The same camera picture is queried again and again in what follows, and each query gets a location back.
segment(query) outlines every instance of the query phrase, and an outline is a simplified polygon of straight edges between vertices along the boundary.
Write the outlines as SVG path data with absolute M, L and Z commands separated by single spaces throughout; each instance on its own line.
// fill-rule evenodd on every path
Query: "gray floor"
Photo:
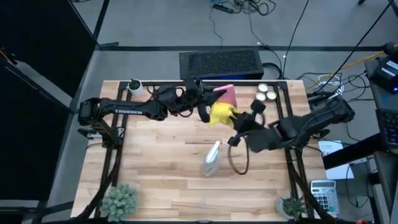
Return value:
M 299 18 L 304 0 L 275 0 L 276 10 L 269 16 L 251 16 L 252 25 L 259 38 L 269 45 L 288 45 L 295 23 Z M 75 6 L 93 31 L 103 0 L 76 3 Z M 368 0 L 358 6 L 355 0 L 317 0 L 310 1 L 307 11 L 298 27 L 293 45 L 355 45 L 367 31 L 387 1 Z M 213 33 L 209 20 L 209 0 L 112 0 L 103 23 L 98 42 L 120 42 L 120 45 L 133 46 L 173 46 L 173 45 L 220 45 L 220 39 Z M 224 38 L 224 45 L 256 45 L 258 41 L 250 32 L 249 18 L 245 14 L 226 14 L 220 11 L 211 13 L 216 30 Z M 391 29 L 398 18 L 388 10 L 362 45 L 381 45 L 398 38 L 398 30 Z M 354 62 L 374 52 L 355 53 L 349 62 Z M 282 57 L 285 52 L 277 52 Z M 343 62 L 348 52 L 290 52 L 287 58 L 285 76 L 294 79 L 304 72 L 332 72 Z M 261 52 L 263 62 L 277 60 L 269 52 Z M 363 65 L 344 71 L 344 77 L 364 71 Z M 174 80 L 179 79 L 178 52 L 95 52 L 88 68 L 81 91 L 80 100 L 98 96 L 103 80 Z M 266 70 L 263 79 L 275 79 L 273 70 Z M 309 86 L 310 80 L 304 80 Z M 344 94 L 351 99 L 361 90 Z M 366 90 L 362 98 L 371 98 Z M 356 112 L 349 129 L 355 138 L 363 139 L 377 132 L 377 121 L 372 101 L 351 103 Z M 77 134 L 78 124 L 73 121 L 62 159 L 58 165 L 57 176 L 49 205 L 71 201 L 77 188 L 87 140 Z M 330 139 L 353 142 L 346 134 L 345 126 L 330 126 Z M 365 171 L 354 169 L 360 176 Z M 364 179 L 350 182 L 350 192 L 355 186 L 364 184 Z M 346 220 L 359 218 L 372 219 L 367 203 L 362 209 L 354 208 L 347 202 L 345 189 L 339 189 L 341 214 Z M 366 198 L 360 197 L 359 204 Z M 54 214 L 45 220 L 65 219 L 70 211 Z

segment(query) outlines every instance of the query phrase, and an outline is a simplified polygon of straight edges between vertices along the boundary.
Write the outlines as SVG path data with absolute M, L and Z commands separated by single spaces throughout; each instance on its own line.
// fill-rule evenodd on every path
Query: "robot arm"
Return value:
M 91 98 L 80 104 L 78 122 L 82 126 L 91 126 L 90 130 L 79 129 L 79 133 L 88 137 L 90 133 L 99 133 L 103 138 L 104 147 L 119 147 L 121 145 L 118 130 L 110 128 L 103 117 L 107 114 L 141 115 L 156 121 L 163 121 L 168 113 L 173 116 L 184 116 L 184 111 L 198 108 L 201 120 L 208 123 L 209 114 L 206 106 L 211 106 L 226 90 L 213 91 L 203 86 L 200 80 L 184 80 L 182 87 L 163 85 L 156 89 L 149 100 L 145 102 L 119 101 L 109 98 Z
M 253 152 L 305 146 L 311 135 L 318 133 L 329 124 L 351 121 L 355 115 L 347 102 L 338 98 L 320 110 L 304 116 L 282 118 L 265 128 L 254 120 L 255 115 L 261 114 L 265 106 L 255 100 L 251 108 L 253 110 L 251 114 L 245 112 L 235 115 L 233 123 L 238 134 L 231 137 L 228 144 L 237 146 L 240 137 L 246 136 L 248 146 Z

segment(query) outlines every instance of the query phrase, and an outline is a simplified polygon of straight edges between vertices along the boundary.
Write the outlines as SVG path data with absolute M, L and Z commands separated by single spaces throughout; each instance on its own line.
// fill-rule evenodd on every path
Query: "wooden tabletop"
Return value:
M 287 83 L 294 114 L 309 113 L 303 82 L 289 80 Z M 105 81 L 100 97 L 116 99 L 118 86 L 118 81 Z M 256 86 L 235 87 L 240 110 L 249 110 L 256 90 Z M 149 94 L 145 93 L 132 100 L 148 98 Z M 277 120 L 275 103 L 266 105 L 266 123 Z M 110 125 L 112 117 L 108 115 L 104 120 Z M 161 122 L 129 116 L 119 173 L 120 184 L 129 184 L 139 191 L 139 210 L 129 220 L 283 221 L 276 212 L 275 202 L 279 197 L 290 195 L 285 151 L 250 152 L 249 172 L 236 175 L 226 157 L 226 142 L 235 134 L 222 124 L 209 127 L 202 123 L 197 112 L 189 118 L 169 116 Z M 199 168 L 217 140 L 224 144 L 221 146 L 221 168 L 213 177 L 205 178 Z M 316 141 L 311 141 L 310 145 L 318 147 Z M 87 149 L 72 217 L 81 213 L 97 192 L 105 152 L 106 149 L 98 145 Z M 243 170 L 246 164 L 243 142 L 233 148 L 232 157 L 236 166 Z M 308 182 L 325 179 L 318 151 L 304 149 L 303 162 Z

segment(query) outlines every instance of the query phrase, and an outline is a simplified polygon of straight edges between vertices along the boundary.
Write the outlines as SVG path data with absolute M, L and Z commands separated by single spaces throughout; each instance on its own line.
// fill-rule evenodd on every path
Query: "small plant pot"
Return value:
M 130 88 L 130 83 L 127 85 L 127 89 L 131 92 L 132 96 L 141 96 L 144 93 L 144 87 L 142 86 L 142 83 L 140 80 L 135 80 L 139 82 L 139 87 L 135 89 Z
M 291 220 L 291 219 L 294 219 L 294 217 L 286 214 L 286 212 L 284 210 L 283 199 L 288 199 L 288 198 L 289 197 L 278 198 L 278 200 L 276 201 L 276 210 L 278 211 L 279 215 L 281 215 L 283 218 L 285 218 L 287 220 Z

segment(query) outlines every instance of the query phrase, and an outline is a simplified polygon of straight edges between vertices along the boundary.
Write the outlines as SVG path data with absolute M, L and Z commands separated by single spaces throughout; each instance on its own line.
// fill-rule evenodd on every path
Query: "black wall panel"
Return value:
M 0 1 L 0 45 L 75 96 L 96 41 L 67 0 Z
M 47 200 L 68 113 L 0 67 L 0 200 Z

